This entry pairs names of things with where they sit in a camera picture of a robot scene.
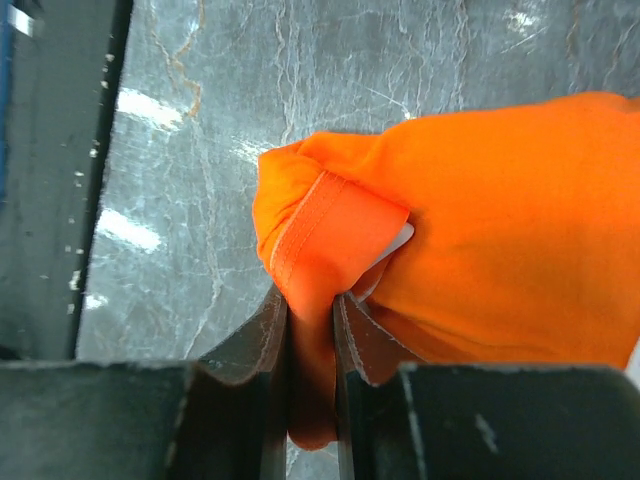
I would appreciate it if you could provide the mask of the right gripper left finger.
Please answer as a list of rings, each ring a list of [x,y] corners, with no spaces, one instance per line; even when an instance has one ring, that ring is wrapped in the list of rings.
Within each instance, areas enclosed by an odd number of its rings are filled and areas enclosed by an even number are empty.
[[[282,479],[288,306],[271,287],[256,312],[195,364],[170,479]]]

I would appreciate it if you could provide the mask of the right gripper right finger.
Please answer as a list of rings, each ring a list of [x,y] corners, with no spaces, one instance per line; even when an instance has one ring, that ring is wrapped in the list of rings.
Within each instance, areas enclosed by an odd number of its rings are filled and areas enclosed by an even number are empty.
[[[415,387],[429,366],[351,293],[333,303],[342,479],[427,479]]]

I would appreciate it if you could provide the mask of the orange boxer underwear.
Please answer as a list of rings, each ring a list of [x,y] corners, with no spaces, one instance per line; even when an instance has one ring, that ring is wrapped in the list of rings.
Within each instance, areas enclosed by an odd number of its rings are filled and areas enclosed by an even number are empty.
[[[291,311],[288,433],[334,442],[334,299],[433,363],[639,376],[639,102],[587,92],[263,153],[257,253]]]

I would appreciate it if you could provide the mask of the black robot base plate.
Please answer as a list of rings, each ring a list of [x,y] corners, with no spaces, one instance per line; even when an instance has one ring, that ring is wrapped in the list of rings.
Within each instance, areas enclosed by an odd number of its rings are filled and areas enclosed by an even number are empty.
[[[1,343],[75,355],[133,5],[20,1],[1,32]]]

